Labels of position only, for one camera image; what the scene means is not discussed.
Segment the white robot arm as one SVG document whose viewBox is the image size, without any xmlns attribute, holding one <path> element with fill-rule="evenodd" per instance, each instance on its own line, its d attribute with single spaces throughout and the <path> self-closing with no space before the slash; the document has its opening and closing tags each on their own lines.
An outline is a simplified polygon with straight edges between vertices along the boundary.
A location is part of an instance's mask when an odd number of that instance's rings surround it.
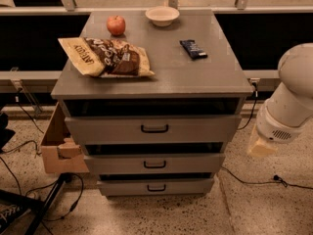
<svg viewBox="0 0 313 235">
<path fill-rule="evenodd" d="M 264 158 L 292 142 L 313 117 L 313 44 L 290 48 L 278 63 L 280 84 L 258 110 L 246 152 Z"/>
</svg>

